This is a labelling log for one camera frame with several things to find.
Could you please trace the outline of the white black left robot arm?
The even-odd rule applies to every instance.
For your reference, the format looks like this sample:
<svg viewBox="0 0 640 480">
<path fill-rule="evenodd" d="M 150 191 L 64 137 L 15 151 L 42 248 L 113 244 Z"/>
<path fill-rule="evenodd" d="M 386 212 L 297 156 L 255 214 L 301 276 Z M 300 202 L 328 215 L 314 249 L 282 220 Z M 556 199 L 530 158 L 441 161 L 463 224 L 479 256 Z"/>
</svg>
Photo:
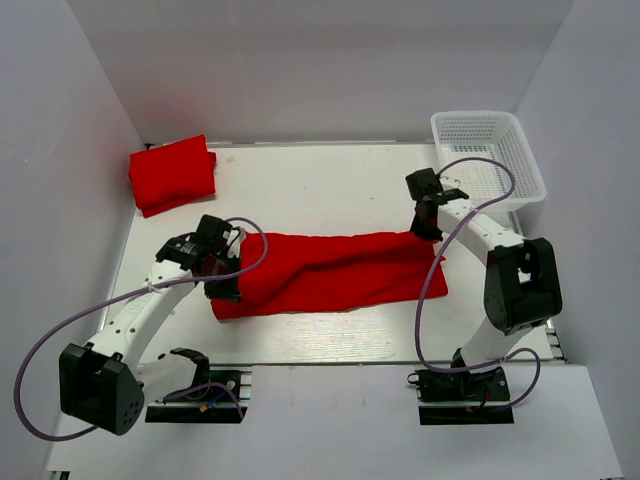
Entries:
<svg viewBox="0 0 640 480">
<path fill-rule="evenodd" d="M 208 357 L 174 347 L 144 363 L 160 327 L 198 284 L 211 298 L 239 297 L 237 272 L 245 231 L 205 215 L 195 231 L 172 237 L 156 253 L 143 292 L 84 345 L 69 344 L 59 357 L 64 414 L 115 435 L 127 433 L 150 403 L 199 399 L 211 387 Z"/>
</svg>

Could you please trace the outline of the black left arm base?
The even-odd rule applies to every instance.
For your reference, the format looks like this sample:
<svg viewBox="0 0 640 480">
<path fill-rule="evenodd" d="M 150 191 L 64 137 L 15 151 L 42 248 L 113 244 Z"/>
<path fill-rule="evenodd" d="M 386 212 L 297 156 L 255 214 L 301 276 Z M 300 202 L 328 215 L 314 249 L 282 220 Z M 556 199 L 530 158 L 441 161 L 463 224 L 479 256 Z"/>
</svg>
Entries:
<svg viewBox="0 0 640 480">
<path fill-rule="evenodd" d="M 211 368 L 202 380 L 204 387 L 192 393 L 151 403 L 147 424 L 213 425 L 242 423 L 247 413 L 252 385 L 249 368 Z"/>
</svg>

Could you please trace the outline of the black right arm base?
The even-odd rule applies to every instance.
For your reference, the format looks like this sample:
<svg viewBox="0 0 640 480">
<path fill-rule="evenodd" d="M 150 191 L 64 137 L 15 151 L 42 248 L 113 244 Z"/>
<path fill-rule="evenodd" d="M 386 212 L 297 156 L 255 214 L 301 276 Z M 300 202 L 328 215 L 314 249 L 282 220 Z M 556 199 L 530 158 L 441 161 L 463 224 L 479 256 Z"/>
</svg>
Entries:
<svg viewBox="0 0 640 480">
<path fill-rule="evenodd" d="M 428 369 L 407 376 L 416 388 L 422 426 L 507 425 L 514 423 L 506 374 L 444 374 Z"/>
</svg>

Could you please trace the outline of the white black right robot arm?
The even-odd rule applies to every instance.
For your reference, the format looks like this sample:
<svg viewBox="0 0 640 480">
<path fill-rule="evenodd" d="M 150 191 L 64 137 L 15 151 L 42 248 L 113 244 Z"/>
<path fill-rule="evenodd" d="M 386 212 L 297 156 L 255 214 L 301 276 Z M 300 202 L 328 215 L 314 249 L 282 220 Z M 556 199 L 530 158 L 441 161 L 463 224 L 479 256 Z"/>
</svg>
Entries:
<svg viewBox="0 0 640 480">
<path fill-rule="evenodd" d="M 414 340 L 420 362 L 429 370 L 451 374 L 453 390 L 472 399 L 488 385 L 486 371 L 509 358 L 514 346 L 533 329 L 558 315 L 563 306 L 553 246 L 544 238 L 527 239 L 501 226 L 475 206 L 455 183 L 431 168 L 406 177 L 415 201 L 410 232 L 442 246 L 430 267 L 416 309 Z M 459 348 L 450 367 L 426 361 L 420 346 L 422 306 L 429 285 L 452 241 L 458 241 L 485 266 L 485 318 Z"/>
</svg>

